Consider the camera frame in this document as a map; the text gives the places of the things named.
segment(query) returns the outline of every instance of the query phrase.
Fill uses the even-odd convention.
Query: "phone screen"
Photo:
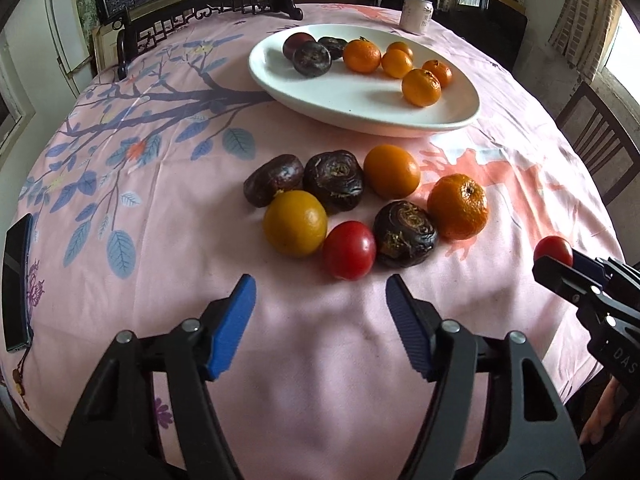
[[[2,325],[4,342],[9,352],[27,347],[31,342],[27,321],[27,266],[31,240],[28,214],[6,234],[2,260]]]

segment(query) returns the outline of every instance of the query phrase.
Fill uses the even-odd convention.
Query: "purple flower print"
[[[166,404],[162,403],[160,397],[156,397],[156,418],[158,419],[158,424],[166,430],[169,429],[169,424],[174,423],[173,413],[169,411],[169,407]]]
[[[27,301],[29,302],[29,320],[31,320],[31,314],[33,309],[40,303],[40,298],[44,294],[44,280],[38,281],[38,268],[40,267],[40,261],[31,264],[29,267],[28,285],[27,285]]]

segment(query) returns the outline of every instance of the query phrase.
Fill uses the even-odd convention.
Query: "red tomato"
[[[353,220],[343,222],[324,241],[322,259],[334,278],[359,280],[376,259],[376,240],[366,225]]]
[[[542,256],[551,256],[569,267],[574,264],[574,250],[569,242],[560,236],[548,236],[538,242],[533,251],[533,261],[535,262]]]

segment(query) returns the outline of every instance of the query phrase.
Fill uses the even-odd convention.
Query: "floral tablecloth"
[[[404,34],[392,10],[302,8],[305,24]],[[563,399],[593,374],[588,335],[571,305],[534,282],[532,250],[560,233],[592,256],[622,253],[592,179],[542,106],[487,56],[431,23],[418,41],[476,85],[476,122],[420,139],[319,123],[273,101],[247,69],[254,45],[298,24],[230,12],[184,28],[136,59],[128,79],[98,76],[33,167],[16,216],[37,218],[24,386],[28,416],[54,441],[119,330],[167,332],[227,296],[246,272],[257,280],[255,313],[231,370],[210,386],[245,478],[398,477],[432,389],[410,367],[386,307],[390,271],[335,282],[317,256],[291,260],[267,244],[263,211],[245,201],[242,182],[281,153],[305,162],[346,149],[363,161],[373,146],[394,142],[422,166],[417,202],[443,175],[471,176],[488,195],[487,227],[466,242],[440,244],[404,270],[404,280],[473,332],[526,333]],[[330,227],[371,224],[382,205],[369,193]],[[10,377],[20,354],[1,347]],[[155,382],[165,453],[180,465],[166,380]],[[477,445],[486,386],[477,383],[461,463]]]

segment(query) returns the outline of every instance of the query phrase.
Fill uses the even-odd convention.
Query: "dark purple fruit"
[[[244,181],[244,196],[256,207],[267,207],[280,191],[296,189],[305,168],[295,155],[278,155]]]
[[[329,36],[320,38],[318,40],[318,43],[320,43],[329,51],[329,54],[331,54],[331,59],[334,61],[342,57],[342,52],[347,46],[346,40],[342,40],[341,38],[331,38]]]
[[[388,267],[421,264],[433,250],[438,232],[427,212],[407,200],[385,205],[373,222],[376,259]]]
[[[320,43],[307,41],[293,53],[293,68],[307,77],[326,74],[331,68],[331,54]]]
[[[306,164],[302,187],[329,214],[351,211],[362,198],[364,172],[353,153],[345,150],[319,153]]]
[[[293,53],[298,49],[300,45],[306,43],[307,41],[315,41],[311,34],[307,34],[306,32],[296,32],[289,36],[282,45],[282,53],[284,57],[291,60],[293,57]]]

